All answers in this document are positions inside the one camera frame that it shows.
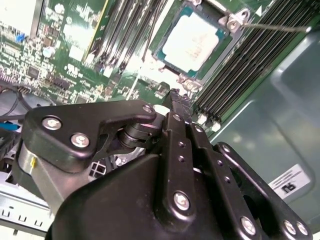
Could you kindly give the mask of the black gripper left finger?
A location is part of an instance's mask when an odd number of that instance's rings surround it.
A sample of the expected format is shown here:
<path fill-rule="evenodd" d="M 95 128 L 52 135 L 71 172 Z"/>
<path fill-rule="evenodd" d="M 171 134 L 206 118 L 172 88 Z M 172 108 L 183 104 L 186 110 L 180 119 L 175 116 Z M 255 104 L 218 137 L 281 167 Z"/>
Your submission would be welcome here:
<path fill-rule="evenodd" d="M 21 168 L 55 220 L 72 193 L 139 157 L 192 159 L 191 121 L 184 115 L 188 103 L 171 91 L 166 114 L 143 100 L 34 108 L 23 122 Z"/>

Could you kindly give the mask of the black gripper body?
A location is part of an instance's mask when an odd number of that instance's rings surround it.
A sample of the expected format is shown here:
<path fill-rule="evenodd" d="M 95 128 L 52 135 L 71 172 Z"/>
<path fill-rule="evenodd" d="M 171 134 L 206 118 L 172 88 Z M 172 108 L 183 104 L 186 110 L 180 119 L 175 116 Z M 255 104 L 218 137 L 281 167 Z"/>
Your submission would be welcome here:
<path fill-rule="evenodd" d="M 53 240 L 233 240 L 222 207 L 193 161 L 155 154 L 72 193 L 51 225 Z"/>

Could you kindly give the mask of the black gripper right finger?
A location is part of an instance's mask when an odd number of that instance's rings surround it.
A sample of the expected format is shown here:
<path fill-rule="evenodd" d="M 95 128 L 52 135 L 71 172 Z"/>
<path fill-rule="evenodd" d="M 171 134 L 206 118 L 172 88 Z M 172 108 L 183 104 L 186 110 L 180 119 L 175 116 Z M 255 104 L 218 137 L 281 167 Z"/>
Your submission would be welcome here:
<path fill-rule="evenodd" d="M 183 240 L 311 240 L 303 220 L 227 143 L 190 122 L 198 215 Z"/>

